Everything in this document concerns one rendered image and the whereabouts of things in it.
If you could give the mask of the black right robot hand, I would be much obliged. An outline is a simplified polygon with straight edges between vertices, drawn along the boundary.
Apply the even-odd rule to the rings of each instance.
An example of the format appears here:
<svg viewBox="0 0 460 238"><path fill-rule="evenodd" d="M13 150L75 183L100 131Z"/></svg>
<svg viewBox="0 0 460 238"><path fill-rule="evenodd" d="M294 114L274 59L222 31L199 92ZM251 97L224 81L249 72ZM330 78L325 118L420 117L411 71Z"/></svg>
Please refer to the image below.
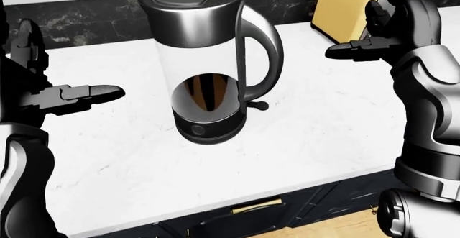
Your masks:
<svg viewBox="0 0 460 238"><path fill-rule="evenodd" d="M441 43L441 17L431 0L388 0L393 14L375 0L365 6L368 39L332 45L325 56L355 62L383 60L395 65L419 47Z"/></svg>

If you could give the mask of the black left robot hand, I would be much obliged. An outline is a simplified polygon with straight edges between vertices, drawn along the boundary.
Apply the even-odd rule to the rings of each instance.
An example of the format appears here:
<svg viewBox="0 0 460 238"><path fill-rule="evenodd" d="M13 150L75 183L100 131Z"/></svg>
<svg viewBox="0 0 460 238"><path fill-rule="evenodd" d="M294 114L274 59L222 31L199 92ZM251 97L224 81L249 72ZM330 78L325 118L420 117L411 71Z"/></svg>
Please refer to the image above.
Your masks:
<svg viewBox="0 0 460 238"><path fill-rule="evenodd" d="M41 127L46 114L62 116L88 111L94 104L105 104L125 95L119 86L54 86L45 71L49 55L39 26L31 19L19 23L11 50L9 24L0 0L0 123L20 123Z"/></svg>

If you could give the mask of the dark cabinet drawer front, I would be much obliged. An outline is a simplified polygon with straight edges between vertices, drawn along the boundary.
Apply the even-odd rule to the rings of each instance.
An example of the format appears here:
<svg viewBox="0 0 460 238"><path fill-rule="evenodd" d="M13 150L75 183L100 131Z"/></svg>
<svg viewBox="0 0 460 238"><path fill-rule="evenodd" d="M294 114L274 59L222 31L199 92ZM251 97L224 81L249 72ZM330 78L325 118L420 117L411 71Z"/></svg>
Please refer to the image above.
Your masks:
<svg viewBox="0 0 460 238"><path fill-rule="evenodd" d="M247 238L284 227L297 227L344 216L378 204L383 190L404 188L392 170L305 188L232 207L222 207L171 220L159 226L167 238ZM237 207L282 199L282 205L231 214Z"/></svg>

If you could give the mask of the black kettle power lever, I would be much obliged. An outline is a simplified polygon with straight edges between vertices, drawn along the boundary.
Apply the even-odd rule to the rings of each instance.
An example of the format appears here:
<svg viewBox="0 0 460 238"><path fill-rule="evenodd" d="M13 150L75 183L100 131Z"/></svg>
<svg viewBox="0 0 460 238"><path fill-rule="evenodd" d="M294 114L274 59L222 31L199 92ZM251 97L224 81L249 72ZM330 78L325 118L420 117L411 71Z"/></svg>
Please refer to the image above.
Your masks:
<svg viewBox="0 0 460 238"><path fill-rule="evenodd" d="M260 111L265 111L269 109L269 104L266 101L248 101L248 108L255 108Z"/></svg>

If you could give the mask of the glass and steel electric kettle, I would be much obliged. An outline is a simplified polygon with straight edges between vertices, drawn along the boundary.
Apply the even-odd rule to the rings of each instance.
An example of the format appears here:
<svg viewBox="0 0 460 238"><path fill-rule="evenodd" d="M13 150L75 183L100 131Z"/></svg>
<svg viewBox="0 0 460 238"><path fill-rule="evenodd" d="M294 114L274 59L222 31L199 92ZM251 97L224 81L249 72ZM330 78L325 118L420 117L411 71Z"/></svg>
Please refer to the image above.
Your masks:
<svg viewBox="0 0 460 238"><path fill-rule="evenodd" d="M179 134L199 145L236 136L247 102L280 78L284 50L275 27L245 0L137 0L147 15ZM265 49L269 67L247 84L245 39Z"/></svg>

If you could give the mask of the yellow toaster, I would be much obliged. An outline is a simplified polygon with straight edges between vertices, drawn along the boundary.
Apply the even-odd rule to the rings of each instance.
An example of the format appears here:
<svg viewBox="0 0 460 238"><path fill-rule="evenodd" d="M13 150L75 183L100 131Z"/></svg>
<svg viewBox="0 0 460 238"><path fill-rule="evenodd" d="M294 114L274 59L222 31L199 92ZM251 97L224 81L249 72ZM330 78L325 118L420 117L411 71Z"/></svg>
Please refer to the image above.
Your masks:
<svg viewBox="0 0 460 238"><path fill-rule="evenodd" d="M311 27L333 43L361 40L367 33L364 8L368 1L318 0Z"/></svg>

